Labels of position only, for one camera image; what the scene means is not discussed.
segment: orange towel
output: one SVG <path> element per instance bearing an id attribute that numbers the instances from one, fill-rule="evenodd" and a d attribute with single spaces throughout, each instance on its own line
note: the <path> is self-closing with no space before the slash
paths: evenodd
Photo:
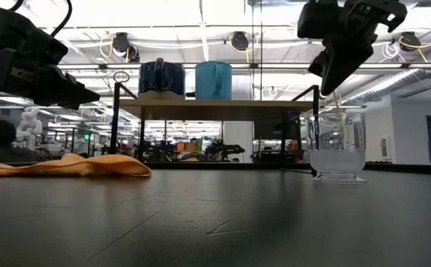
<path id="1" fill-rule="evenodd" d="M 12 167 L 0 163 L 0 177 L 23 175 L 39 176 L 147 176 L 151 170 L 130 156 L 104 155 L 85 159 L 75 154 L 65 154 L 61 160 L 40 162 L 26 167 Z"/>

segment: glass cup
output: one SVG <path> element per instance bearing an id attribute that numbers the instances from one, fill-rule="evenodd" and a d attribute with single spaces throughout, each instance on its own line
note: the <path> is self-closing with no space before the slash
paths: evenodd
<path id="1" fill-rule="evenodd" d="M 309 162 L 321 182 L 366 182 L 357 176 L 365 166 L 365 114 L 324 113 L 306 120 Z"/>

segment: ventilation duct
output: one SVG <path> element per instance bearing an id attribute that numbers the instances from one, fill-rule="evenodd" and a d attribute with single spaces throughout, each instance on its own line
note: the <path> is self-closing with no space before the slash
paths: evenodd
<path id="1" fill-rule="evenodd" d="M 431 62 L 431 53 L 427 54 L 427 58 L 430 59 Z M 427 75 L 428 73 L 424 69 L 410 69 L 394 75 L 383 76 L 346 96 L 342 104 L 348 105 L 357 100 L 367 102 L 371 99 L 380 98 L 395 90 L 411 85 L 417 82 L 418 79 L 424 79 Z"/>

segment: wooden shelf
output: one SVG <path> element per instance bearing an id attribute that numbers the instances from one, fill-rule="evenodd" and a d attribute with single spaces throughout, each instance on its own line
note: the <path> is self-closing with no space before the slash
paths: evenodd
<path id="1" fill-rule="evenodd" d="M 120 107 L 146 119 L 254 121 L 281 119 L 312 109 L 312 102 L 300 101 L 223 101 L 223 100 L 120 100 Z"/>

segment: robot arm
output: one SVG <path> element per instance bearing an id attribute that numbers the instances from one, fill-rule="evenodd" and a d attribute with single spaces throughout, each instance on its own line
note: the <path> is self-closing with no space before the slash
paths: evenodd
<path id="1" fill-rule="evenodd" d="M 343 7 L 337 0 L 309 0 L 297 23 L 297 36 L 322 39 L 326 47 L 309 67 L 323 78 L 320 92 L 328 96 L 373 54 L 379 23 L 391 33 L 406 17 L 407 8 L 398 0 L 347 0 Z"/>

